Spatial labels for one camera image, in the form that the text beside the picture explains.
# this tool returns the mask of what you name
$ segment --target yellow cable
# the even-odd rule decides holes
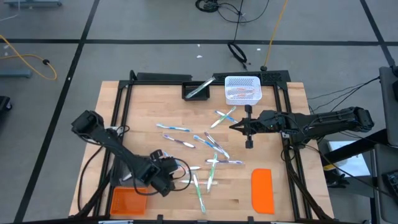
[[[267,66],[267,62],[269,59],[269,54],[271,52],[271,45],[272,45],[272,41],[274,40],[275,34],[276,34],[276,30],[278,29],[279,26],[279,22],[282,20],[282,16],[284,15],[285,12],[285,8],[286,8],[286,4],[289,0],[285,0],[284,6],[279,14],[279,18],[278,21],[276,22],[276,25],[274,27],[274,31],[272,32],[272,36],[271,36],[271,40],[269,41],[269,45],[268,45],[268,51],[267,51],[267,57],[266,57],[266,62],[264,62],[264,66]]]
[[[41,74],[39,71],[37,71],[33,66],[31,66],[25,59],[24,57],[35,57],[40,59],[41,61],[43,61],[44,59],[37,56],[37,55],[33,55],[33,54],[24,54],[24,55],[20,55],[18,53],[18,51],[8,42],[8,40],[6,38],[4,38],[2,35],[0,35],[0,38],[2,38],[3,41],[5,41],[5,43],[10,46],[10,48],[15,52],[16,55],[12,55],[12,56],[5,56],[5,57],[0,57],[0,60],[2,59],[9,59],[9,58],[20,58],[30,69],[32,69],[35,73],[37,73],[38,75],[40,75],[41,77],[47,79],[47,80],[56,80],[58,75],[57,72],[55,71],[55,69],[53,68],[53,66],[50,63],[47,63],[47,65],[51,68],[52,72],[54,73],[54,77],[53,78],[48,78],[46,76],[44,76],[43,74]]]

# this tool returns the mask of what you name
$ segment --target green toothbrush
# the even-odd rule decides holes
[[[209,179],[207,180],[207,193],[210,192],[211,183],[214,177],[214,170],[216,169],[217,153],[214,153],[213,165],[210,170]]]
[[[198,183],[198,179],[197,179],[197,175],[196,174],[193,174],[193,182],[195,183],[195,187],[197,188],[197,193],[198,193],[198,198],[199,198],[199,202],[200,202],[201,212],[203,214],[205,214],[206,213],[206,208],[205,208],[205,205],[203,204],[203,199],[201,198],[199,183]]]

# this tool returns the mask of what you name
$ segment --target black cable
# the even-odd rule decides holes
[[[101,152],[101,149],[102,149],[102,148],[103,148],[102,146],[99,147],[99,149],[87,160],[85,166],[84,166],[83,169],[81,170],[80,180],[79,180],[79,187],[78,187],[78,190],[77,190],[77,209],[79,210],[79,212],[81,211],[81,207],[80,207],[80,195],[81,195],[81,185],[82,185],[82,183],[83,183],[83,176],[84,176],[85,171],[86,171],[86,169],[87,169],[87,167],[88,167],[88,164],[91,162],[91,160],[94,159],[94,157],[95,157],[96,155],[98,155],[98,153]]]
[[[350,173],[348,173],[348,172],[346,172],[346,171],[340,169],[339,167],[337,167],[336,165],[334,165],[332,162],[330,162],[330,160],[329,160],[328,158],[326,158],[326,156],[325,156],[321,151],[319,151],[318,149],[316,149],[316,148],[314,148],[314,147],[312,147],[312,146],[309,146],[309,145],[307,145],[307,144],[306,144],[306,146],[308,146],[308,147],[312,148],[313,150],[317,151],[317,152],[319,153],[319,155],[321,155],[322,158],[323,158],[324,160],[326,160],[330,165],[332,165],[332,166],[335,167],[336,169],[338,169],[338,170],[342,171],[343,173],[347,174],[348,176],[350,176],[350,177],[352,177],[352,178],[358,180],[359,182],[361,182],[361,183],[363,183],[363,184],[365,184],[365,185],[367,185],[367,186],[373,188],[374,190],[377,190],[378,192],[380,192],[380,193],[382,193],[382,194],[384,194],[384,195],[387,195],[387,196],[390,197],[390,198],[395,199],[391,194],[389,194],[389,193],[387,193],[387,192],[385,192],[385,191],[379,189],[378,187],[375,187],[375,186],[373,186],[373,185],[371,185],[371,184],[368,184],[368,183],[366,183],[365,181],[363,181],[363,180],[361,180],[361,179],[359,179],[359,178],[357,178],[357,177],[351,175]]]
[[[339,92],[348,90],[348,89],[350,89],[350,88],[358,87],[358,86],[363,85],[363,84],[364,84],[364,83],[360,83],[360,84],[357,84],[357,85],[355,85],[355,86],[350,86],[350,87],[344,88],[344,89],[342,89],[342,90],[334,91],[334,92],[331,92],[331,93],[323,94],[323,95],[316,96],[316,97],[312,97],[312,98],[307,98],[307,100],[314,100],[314,99],[317,99],[317,98],[321,98],[321,97],[323,97],[323,96],[332,95],[332,94],[335,94],[335,93],[339,93]]]
[[[383,143],[381,143],[381,142],[373,141],[373,140],[371,140],[371,139],[364,138],[364,137],[361,137],[361,136],[359,136],[359,135],[357,135],[357,134],[349,133],[349,132],[347,132],[347,131],[340,131],[340,134],[344,134],[345,136],[349,136],[349,137],[351,137],[351,138],[364,139],[364,140],[373,142],[374,144],[380,144],[380,145],[387,146],[387,147],[397,148],[397,146],[391,146],[391,145],[383,144]]]
[[[286,162],[286,160],[285,160],[285,157],[283,157],[282,155],[283,155],[283,153],[285,152],[286,149],[283,149],[283,150],[280,152],[280,158],[281,158],[284,162]],[[296,154],[293,154],[293,156],[290,158],[289,162],[292,162],[292,161],[294,160],[295,157],[296,157]]]
[[[83,138],[82,136],[79,136],[79,138],[81,138],[83,141],[85,141],[85,142],[87,142],[87,143],[90,143],[90,144],[93,144],[93,145],[96,145],[96,146],[112,147],[112,148],[114,148],[114,149],[117,149],[116,147],[111,146],[111,145],[100,144],[100,143],[97,143],[97,142],[89,141],[89,140]],[[132,175],[132,177],[131,177],[131,178],[132,178],[132,184],[133,184],[134,190],[137,192],[137,194],[143,195],[143,196],[151,196],[151,195],[155,195],[155,194],[159,193],[159,191],[155,191],[155,192],[151,192],[151,193],[142,193],[142,192],[138,191],[138,189],[137,189],[137,183],[136,183],[136,178],[135,178],[136,174],[134,173],[134,170],[131,170],[131,175]]]
[[[232,4],[229,4],[229,3],[221,3],[221,4],[219,4],[219,6],[222,6],[222,5],[224,5],[224,4],[233,6]],[[220,8],[222,8],[222,7],[218,7],[217,12],[218,12],[218,14],[219,14],[224,20],[226,20],[226,21],[228,21],[228,22],[240,23],[240,24],[247,24],[247,23],[249,23],[249,22],[253,22],[253,21],[258,20],[258,19],[266,12],[266,10],[267,10],[267,8],[268,8],[268,4],[269,4],[269,0],[267,1],[267,4],[266,4],[264,10],[261,12],[260,16],[257,16],[255,19],[251,19],[251,20],[249,20],[249,21],[240,21],[240,20],[238,20],[238,21],[231,21],[231,20],[225,18],[225,17],[220,13]],[[242,12],[241,12],[240,10],[238,11],[238,10],[236,9],[235,6],[233,6],[233,7],[234,7],[235,10],[236,10],[235,14],[237,14],[237,15],[242,15]]]
[[[367,84],[373,82],[374,80],[378,80],[378,79],[380,79],[380,77],[374,78],[374,79],[372,79],[372,80],[370,80],[370,81],[368,81],[368,82],[362,84],[360,87],[358,87],[357,89],[355,89],[351,94],[349,94],[348,96],[346,96],[346,98],[344,98],[343,100],[341,100],[340,103],[338,103],[333,109],[331,109],[331,112],[332,112],[338,105],[342,104],[342,102],[344,102],[349,96],[351,96],[351,95],[354,94],[356,91],[358,91],[360,88],[362,88],[362,87],[366,86]]]
[[[312,114],[315,114],[315,112],[313,111],[311,105],[308,105],[308,107],[310,108],[310,114],[311,114],[311,113],[312,113]]]
[[[187,188],[189,187],[189,185],[191,184],[191,181],[192,181],[192,172],[191,172],[191,168],[189,167],[189,165],[187,164],[187,162],[185,162],[185,161],[183,161],[182,159],[179,159],[179,158],[174,158],[174,159],[183,162],[183,163],[186,165],[186,167],[188,168],[188,172],[189,172],[189,181],[188,181],[188,184],[187,184],[185,187],[181,188],[181,189],[174,189],[174,190],[172,190],[172,191],[182,191],[182,190],[187,189]]]
[[[123,130],[123,132],[122,132],[121,134],[119,134],[118,137],[120,137],[122,134],[124,134],[124,133],[130,131],[130,127],[129,127],[128,125],[125,125],[124,127],[125,127],[125,130]],[[80,180],[79,180],[79,186],[78,186],[78,191],[77,191],[77,209],[79,210],[79,212],[81,211],[81,206],[80,206],[81,199],[80,199],[80,196],[81,196],[81,185],[82,185],[82,183],[83,183],[83,176],[84,176],[84,174],[85,174],[85,172],[86,172],[86,169],[87,169],[87,167],[88,167],[88,164],[94,159],[94,157],[96,157],[96,156],[98,155],[98,153],[100,153],[100,151],[102,150],[102,148],[103,148],[103,146],[99,147],[99,149],[98,149],[96,152],[94,152],[94,154],[87,160],[85,166],[84,166],[83,169],[81,170]]]
[[[297,126],[298,130],[300,130],[300,132],[305,136],[303,129],[299,126],[299,124],[297,124],[297,122],[293,118],[291,118],[290,116],[287,116],[286,114],[278,114],[278,115],[284,116],[284,117],[290,119]]]
[[[238,13],[238,22],[236,23],[235,37],[234,37],[233,43],[235,43],[235,40],[236,40],[236,34],[238,33],[238,27],[239,27],[239,23],[240,23],[240,21],[241,21],[242,6],[243,6],[243,0],[241,0],[241,7],[239,8],[239,13]]]
[[[236,29],[235,29],[234,40],[233,40],[232,42],[229,42],[229,43],[227,44],[227,46],[228,46],[228,48],[229,48],[229,51],[230,51],[230,52],[232,53],[232,55],[234,56],[234,58],[235,58],[237,61],[239,61],[239,62],[242,63],[243,69],[247,70],[248,67],[246,66],[246,63],[248,62],[248,58],[247,58],[246,55],[244,54],[243,50],[235,44],[236,34],[238,33],[238,27],[239,27],[239,23],[240,23],[240,19],[241,19],[241,13],[240,13],[240,12],[241,12],[241,10],[242,10],[242,6],[243,6],[243,0],[241,1],[241,7],[239,8],[238,22],[236,23]],[[239,52],[239,54],[241,54],[241,56],[239,56],[239,55],[234,51],[234,49],[233,49],[232,47],[234,47],[234,48]]]
[[[181,177],[173,178],[173,180],[181,179],[182,177],[185,177],[185,175],[187,174],[187,170],[185,170],[185,168],[183,166],[181,166],[180,164],[177,166],[181,167],[181,169],[184,170],[184,174],[182,174]]]
[[[359,87],[357,87],[357,88],[355,88],[355,89],[352,89],[352,90],[350,90],[350,91],[348,91],[348,92],[346,92],[346,93],[344,93],[344,94],[342,94],[342,95],[340,95],[340,96],[337,96],[336,98],[332,99],[331,101],[329,101],[329,102],[327,102],[327,103],[325,103],[325,104],[322,104],[322,105],[316,107],[316,108],[314,109],[314,111],[316,111],[317,109],[319,109],[319,108],[321,108],[321,107],[324,107],[324,106],[327,106],[327,105],[331,104],[332,102],[334,102],[334,101],[337,100],[338,98],[341,98],[341,97],[343,97],[343,96],[345,96],[345,95],[347,95],[347,94],[350,94],[350,93],[352,93],[353,91],[357,90],[358,88],[359,88]]]
[[[322,104],[322,105],[316,107],[316,108],[314,109],[314,111],[316,111],[317,109],[319,109],[319,108],[321,108],[321,107],[323,107],[323,106],[329,105],[329,104],[332,103],[333,101],[335,101],[335,100],[337,100],[338,98],[341,98],[341,97],[343,97],[343,96],[345,96],[345,95],[348,95],[348,96],[345,98],[345,99],[347,99],[349,96],[351,96],[352,94],[354,94],[354,93],[355,93],[356,91],[358,91],[360,88],[366,86],[367,84],[369,84],[369,83],[371,83],[371,82],[373,82],[374,80],[377,80],[377,79],[379,79],[379,77],[373,78],[372,80],[367,81],[366,83],[361,84],[359,87],[353,88],[352,90],[350,90],[350,91],[348,91],[348,92],[346,92],[346,93],[344,93],[344,94],[342,94],[342,95],[340,95],[340,96],[337,96],[336,98],[332,99],[331,101],[329,101],[329,102],[327,102],[327,103],[325,103],[325,104]],[[338,105],[340,105],[343,101],[341,101],[340,103],[338,103],[338,104],[331,110],[331,112],[332,112]]]
[[[197,0],[195,6],[202,12],[215,12],[219,7],[217,0]]]

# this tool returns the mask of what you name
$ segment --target electrical wire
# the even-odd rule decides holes
[[[345,101],[349,96],[351,96],[352,94],[354,94],[354,93],[355,93],[356,91],[358,91],[360,88],[366,86],[367,84],[369,84],[369,83],[371,83],[371,82],[373,82],[374,80],[377,80],[377,79],[379,79],[379,77],[373,78],[372,80],[367,81],[366,83],[362,83],[362,84],[360,84],[360,86],[358,86],[358,87],[356,87],[356,88],[353,88],[352,90],[350,90],[350,91],[348,91],[348,92],[346,92],[346,93],[344,93],[344,94],[342,94],[342,95],[340,95],[340,96],[337,96],[336,98],[332,99],[331,101],[329,101],[329,102],[327,102],[327,103],[324,103],[324,104],[322,104],[322,105],[316,107],[313,111],[316,111],[317,109],[319,109],[319,108],[321,108],[321,107],[327,106],[327,105],[329,105],[330,103],[334,102],[335,100],[337,100],[337,99],[339,99],[339,98],[341,98],[341,97],[343,97],[343,96],[345,96],[345,95],[348,95],[345,99],[343,99],[343,101]],[[332,112],[332,111],[333,111],[338,105],[340,105],[343,101],[339,102],[330,112]]]
[[[187,170],[186,170],[183,166],[181,166],[180,164],[178,164],[177,167],[181,167],[181,169],[184,170],[184,174],[182,174],[181,177],[173,178],[173,180],[181,179],[182,177],[185,177],[185,175],[187,174]]]
[[[377,190],[378,192],[380,192],[380,193],[382,193],[382,194],[384,194],[384,195],[387,195],[388,197],[394,199],[394,197],[393,197],[391,194],[389,194],[389,193],[387,193],[387,192],[385,192],[385,191],[379,189],[378,187],[375,187],[375,186],[373,186],[373,185],[371,185],[371,184],[366,183],[365,181],[363,181],[363,180],[361,180],[361,179],[359,179],[359,178],[353,176],[352,174],[350,174],[350,173],[344,171],[343,169],[340,169],[339,167],[337,167],[336,165],[334,165],[332,162],[330,162],[330,160],[329,160],[328,158],[326,158],[326,156],[324,155],[324,153],[322,153],[321,151],[319,151],[319,149],[317,149],[317,148],[315,148],[315,147],[312,147],[312,146],[309,146],[309,145],[307,145],[307,144],[306,144],[305,146],[308,146],[309,148],[311,148],[311,149],[317,151],[317,152],[319,153],[319,155],[321,155],[322,158],[323,158],[324,160],[326,160],[330,165],[332,165],[332,166],[335,167],[336,169],[340,170],[341,172],[343,172],[343,173],[347,174],[348,176],[350,176],[350,177],[356,179],[357,181],[359,181],[359,182],[361,182],[361,183],[363,183],[363,184],[365,184],[365,185],[367,185],[367,186],[373,188],[374,190]]]
[[[330,112],[332,112],[334,109],[336,109],[336,107],[338,107],[338,105],[342,104],[342,102],[344,102],[345,100],[347,100],[348,97],[350,97],[352,94],[354,94],[356,91],[358,91],[360,88],[366,86],[367,84],[373,82],[374,80],[378,80],[380,79],[380,77],[374,78],[366,83],[364,83],[363,85],[361,85],[360,87],[357,87],[357,89],[355,89],[352,93],[350,93],[348,96],[346,96],[346,98],[344,98],[343,100],[341,100],[333,109],[331,109]]]
[[[183,162],[183,163],[186,165],[186,167],[188,167],[189,181],[188,181],[187,185],[186,185],[185,187],[181,188],[181,189],[174,189],[174,190],[172,190],[172,191],[182,191],[182,190],[187,189],[187,188],[189,187],[189,185],[191,184],[191,181],[192,181],[192,171],[191,171],[191,168],[189,167],[189,165],[187,164],[187,162],[185,162],[185,161],[183,161],[182,159],[179,159],[179,158],[174,158],[174,157],[173,157],[173,159],[178,160],[178,161],[180,161],[180,162]]]
[[[274,31],[272,32],[271,39],[270,39],[269,45],[268,45],[268,51],[267,51],[266,61],[264,62],[264,66],[265,66],[265,67],[267,66],[267,62],[268,62],[268,59],[269,59],[269,54],[271,53],[272,41],[274,41],[274,37],[275,37],[275,34],[276,34],[276,30],[278,29],[279,22],[282,20],[282,16],[284,15],[285,8],[286,8],[286,5],[287,5],[287,2],[288,2],[288,1],[289,1],[289,0],[285,0],[284,6],[283,6],[283,8],[282,8],[282,10],[281,10],[281,12],[280,12],[280,14],[279,14],[278,21],[276,22],[276,25],[275,25],[275,27],[274,27]]]
[[[327,103],[324,103],[324,104],[322,104],[322,105],[316,107],[316,108],[314,109],[314,111],[318,110],[319,108],[322,108],[322,107],[324,107],[324,106],[327,106],[327,105],[331,104],[331,103],[334,102],[335,100],[338,100],[339,98],[341,98],[341,97],[343,97],[343,96],[345,96],[345,95],[348,95],[348,94],[352,93],[352,92],[355,91],[357,88],[352,89],[352,90],[350,90],[350,91],[348,91],[348,92],[346,92],[346,93],[344,93],[344,94],[342,94],[342,95],[340,95],[340,96],[337,96],[336,98],[332,99],[331,101],[329,101],[329,102],[327,102]]]
[[[20,12],[21,12],[21,0],[18,0],[18,12],[17,12],[17,14],[15,14],[13,16],[10,16],[10,17],[2,18],[2,19],[0,19],[0,22],[6,21],[8,19],[15,18],[15,17],[17,17],[19,15]]]
[[[120,137],[122,134],[128,132],[130,130],[130,127],[128,125],[125,125],[125,130],[123,130],[123,132],[121,134],[119,134],[118,137]],[[81,206],[80,206],[80,202],[81,202],[81,186],[83,185],[83,176],[86,172],[86,169],[88,167],[88,164],[94,159],[94,157],[96,157],[98,155],[98,153],[101,152],[101,150],[103,149],[103,146],[99,147],[97,149],[96,152],[94,152],[94,154],[87,160],[85,166],[83,167],[83,169],[81,170],[81,174],[80,174],[80,179],[79,179],[79,186],[78,186],[78,190],[77,190],[77,209],[79,210],[79,212],[81,211]]]
[[[358,87],[358,86],[363,85],[363,84],[364,84],[364,83],[360,83],[360,84],[357,84],[357,85],[355,85],[355,86],[350,86],[350,87],[344,88],[344,89],[342,89],[342,90],[334,91],[334,92],[331,92],[331,93],[323,94],[323,95],[316,96],[316,97],[312,97],[312,98],[307,98],[307,100],[314,100],[314,99],[321,98],[321,97],[324,97],[324,96],[332,95],[332,94],[335,94],[335,93],[339,93],[339,92],[348,90],[348,89],[350,89],[350,88]]]
[[[310,114],[311,114],[311,113],[312,113],[312,114],[315,114],[315,113],[313,112],[313,109],[312,109],[311,105],[308,105],[308,107],[310,108]]]
[[[33,54],[24,54],[24,55],[21,55],[21,54],[19,54],[18,51],[8,42],[8,40],[7,40],[3,35],[0,35],[0,38],[1,38],[8,46],[10,46],[10,48],[11,48],[11,49],[14,51],[14,53],[16,54],[16,55],[13,55],[13,56],[0,57],[0,60],[19,57],[30,69],[32,69],[36,74],[40,75],[41,77],[45,78],[46,80],[56,80],[56,79],[57,79],[57,77],[58,77],[57,71],[55,71],[55,69],[53,68],[53,66],[50,64],[50,62],[49,62],[47,59],[41,58],[41,57],[39,57],[39,56],[37,56],[37,55],[33,55]],[[49,78],[49,77],[46,77],[45,75],[41,74],[41,73],[40,73],[39,71],[37,71],[33,66],[31,66],[31,65],[24,59],[24,57],[35,57],[35,58],[40,59],[45,65],[47,65],[47,66],[49,66],[49,67],[51,68],[51,70],[52,70],[52,72],[53,72],[53,74],[54,74],[54,77],[53,77],[53,78]]]
[[[236,23],[236,29],[235,29],[235,36],[233,42],[236,40],[236,34],[238,33],[238,26],[241,20],[241,11],[242,11],[242,6],[243,6],[243,0],[241,0],[241,7],[239,8],[239,13],[238,13],[238,22]]]
[[[280,158],[281,158],[284,162],[286,162],[286,160],[285,160],[285,157],[282,156],[282,155],[283,155],[283,153],[286,151],[286,149],[283,149],[283,150],[280,152]],[[292,162],[292,161],[294,160],[295,157],[296,157],[296,154],[293,154],[293,156],[290,158],[289,162]]]
[[[284,117],[290,119],[297,126],[298,130],[300,130],[300,132],[305,136],[303,129],[300,128],[299,124],[297,124],[297,122],[293,118],[291,118],[290,116],[287,116],[286,114],[278,114],[278,116],[284,116]]]
[[[269,0],[267,1],[267,4],[266,4],[264,10],[261,12],[261,14],[260,14],[259,16],[257,16],[255,19],[246,20],[246,21],[231,21],[231,20],[225,18],[225,17],[220,13],[220,8],[223,8],[223,5],[229,5],[229,6],[234,7],[234,9],[236,10],[236,12],[234,12],[232,9],[229,9],[229,8],[227,8],[227,7],[224,7],[224,8],[226,8],[226,9],[232,11],[233,13],[235,13],[235,14],[237,14],[237,15],[240,14],[241,17],[243,17],[242,12],[239,11],[235,6],[233,6],[233,5],[230,4],[230,3],[221,3],[221,4],[219,4],[219,5],[218,5],[219,8],[217,9],[217,12],[218,12],[218,14],[219,14],[224,20],[226,20],[226,21],[228,21],[228,22],[240,23],[240,24],[247,24],[247,23],[249,23],[249,22],[253,22],[253,21],[256,21],[256,20],[260,19],[260,17],[266,12],[266,10],[267,10],[267,8],[268,8],[268,4],[269,4]]]
[[[398,148],[397,146],[391,146],[389,144],[383,144],[381,142],[373,141],[372,139],[361,137],[361,136],[359,136],[357,134],[354,134],[354,133],[349,133],[348,131],[340,131],[340,134],[344,134],[345,136],[348,136],[348,137],[351,137],[351,138],[364,139],[364,140],[367,140],[369,142],[373,142],[374,144],[380,144],[380,145],[387,146],[387,147]]]
[[[94,141],[90,141],[89,139],[86,139],[86,138],[84,138],[83,136],[84,136],[84,134],[79,135],[78,137],[79,137],[80,139],[82,139],[84,142],[87,142],[87,143],[90,143],[90,144],[94,144],[94,145],[96,145],[96,146],[101,146],[101,147],[112,147],[112,148],[117,149],[116,147],[111,146],[111,145],[100,144],[100,143],[97,143],[97,142],[94,142]],[[192,173],[191,173],[191,170],[190,170],[190,168],[189,168],[189,165],[188,165],[185,161],[183,161],[183,160],[181,160],[181,159],[179,159],[179,158],[174,158],[174,157],[173,157],[173,159],[183,162],[183,163],[188,167],[188,171],[189,171],[189,174],[190,174],[190,182],[191,182],[191,180],[192,180]],[[151,193],[142,193],[142,192],[138,191],[138,189],[137,189],[137,183],[136,183],[136,178],[135,178],[136,174],[135,174],[135,171],[134,171],[134,170],[131,170],[131,175],[132,175],[132,184],[133,184],[134,190],[137,192],[137,194],[143,195],[143,196],[151,196],[151,195],[155,195],[155,194],[159,193],[159,191],[155,191],[155,192],[151,192]],[[184,187],[184,188],[182,188],[182,189],[177,189],[177,190],[173,190],[173,191],[185,190],[186,188],[188,188],[188,186],[189,186],[189,184],[187,184],[187,186]]]

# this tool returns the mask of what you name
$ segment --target toothbrush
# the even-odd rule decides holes
[[[218,115],[221,115],[221,116],[225,115],[223,112],[220,112],[220,111],[215,111],[215,113],[218,114]],[[230,116],[227,116],[226,119],[228,119],[228,120],[230,120],[230,121],[232,121],[234,123],[237,123],[237,121],[235,119],[233,119],[232,117],[230,117]]]
[[[194,89],[192,92],[188,93],[186,95],[186,99],[189,99],[191,97],[193,97],[195,94],[199,93],[200,90],[204,89],[206,86],[208,86],[210,83],[212,83],[214,80],[216,80],[215,77],[211,77],[209,79],[207,79],[202,85],[200,85],[198,88]]]
[[[184,141],[181,141],[181,140],[178,140],[178,139],[171,138],[168,134],[164,134],[163,137],[165,137],[165,138],[167,138],[167,139],[169,139],[169,140],[175,141],[175,142],[177,142],[177,143],[183,144],[184,146],[187,146],[187,147],[190,147],[190,148],[194,148],[194,147],[195,147],[193,144],[189,144],[189,143],[187,143],[187,142],[184,142]]]
[[[214,153],[214,161],[217,161],[217,153]],[[211,182],[213,181],[214,177],[214,170],[216,169],[216,162],[213,163],[210,173],[209,173],[209,180],[207,181],[207,193],[210,192]]]
[[[187,183],[189,183],[189,180],[180,180],[180,183],[183,183],[183,184],[187,184]],[[198,184],[205,184],[205,185],[207,185],[207,181],[198,181]],[[212,183],[211,183],[212,185],[217,185],[218,184],[218,182],[215,180],[215,181],[213,181]]]
[[[179,127],[169,127],[169,126],[164,126],[163,124],[157,123],[156,126],[160,128],[165,128],[165,129],[170,129],[170,130],[180,130],[180,131],[185,131],[185,132],[190,132],[191,130],[188,128],[179,128]]]
[[[223,154],[225,157],[227,157],[229,159],[229,155],[228,153],[216,142],[216,140],[214,140],[210,134],[208,132],[205,132],[205,136],[221,151],[223,151]]]
[[[224,154],[224,152],[223,152],[221,149],[219,149],[219,148],[217,148],[216,146],[212,145],[212,143],[210,143],[210,142],[208,142],[208,141],[206,141],[206,140],[200,138],[199,136],[194,135],[193,138],[196,139],[196,140],[198,140],[198,141],[201,141],[201,142],[205,143],[206,145],[208,145],[208,146],[210,146],[210,147],[212,147],[212,148],[213,148],[214,150],[216,150],[217,152],[219,152],[219,153],[221,153],[221,154]]]
[[[196,174],[193,174],[193,182],[195,183],[195,187],[197,189],[197,194],[198,194],[198,198],[199,198],[199,202],[200,202],[201,212],[203,214],[205,214],[206,213],[206,208],[205,208],[205,205],[203,204],[203,199],[201,198],[200,188],[199,188],[198,179],[197,179],[197,175]]]
[[[208,163],[219,163],[219,164],[243,164],[243,162],[242,161],[227,161],[227,160],[220,160],[220,161],[218,161],[218,160],[214,160],[214,159],[207,159],[207,160],[205,160],[205,162],[208,162]]]
[[[219,120],[217,120],[216,122],[214,122],[211,126],[211,128],[214,128],[215,126],[217,126],[218,124],[220,124],[230,113],[232,113],[234,110],[236,109],[236,106],[232,107],[231,110],[224,116],[222,116]]]

